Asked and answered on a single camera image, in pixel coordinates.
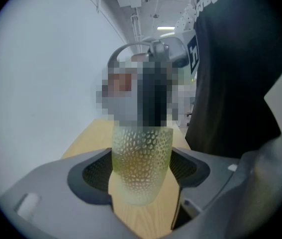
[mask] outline ceiling light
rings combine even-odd
[[[173,35],[173,34],[175,34],[174,32],[170,32],[170,33],[167,33],[167,34],[162,34],[162,35],[160,35],[160,37],[165,37],[165,36],[169,36],[169,35]]]
[[[174,30],[174,26],[158,26],[157,30]]]

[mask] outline textured glass cup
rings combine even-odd
[[[169,167],[172,142],[171,128],[113,128],[113,171],[124,201],[147,205],[155,200]]]

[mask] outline light wood surface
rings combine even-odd
[[[113,121],[95,119],[73,142],[62,158],[73,157],[88,151],[112,146]],[[189,149],[189,146],[174,123],[173,147]],[[147,206],[134,206],[123,202],[116,192],[116,177],[112,173],[109,180],[109,194],[112,196],[114,213],[138,236],[154,239],[171,232],[179,186],[168,169],[162,188],[154,202]]]

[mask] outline black t-shirt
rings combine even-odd
[[[217,0],[194,28],[199,67],[186,134],[191,149],[240,157],[279,136],[264,96],[282,73],[282,0]]]

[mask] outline pipe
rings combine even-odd
[[[100,8],[101,8],[101,0],[99,0],[99,1],[97,2],[97,6],[96,6],[96,11],[97,11],[97,13],[99,13]]]
[[[134,20],[133,20],[134,17],[137,17],[137,15],[132,15],[131,16],[131,23],[132,23],[132,28],[133,28],[135,42],[138,42],[138,36],[137,36],[137,33],[136,33],[136,27],[135,27]],[[141,53],[139,45],[137,45],[137,52]]]
[[[141,30],[141,18],[140,18],[140,14],[139,14],[139,10],[137,8],[135,8],[136,11],[136,15],[137,15],[137,23],[138,23],[138,27],[139,27],[139,42],[142,40],[142,30]]]
[[[158,4],[159,4],[159,0],[156,0],[156,5],[155,5],[155,10],[154,10],[153,16],[156,14],[157,5],[158,5]],[[155,18],[153,18],[153,22],[152,22],[152,35],[153,35],[153,32],[154,32],[154,29],[153,29],[153,27],[154,27],[154,20],[155,20]]]

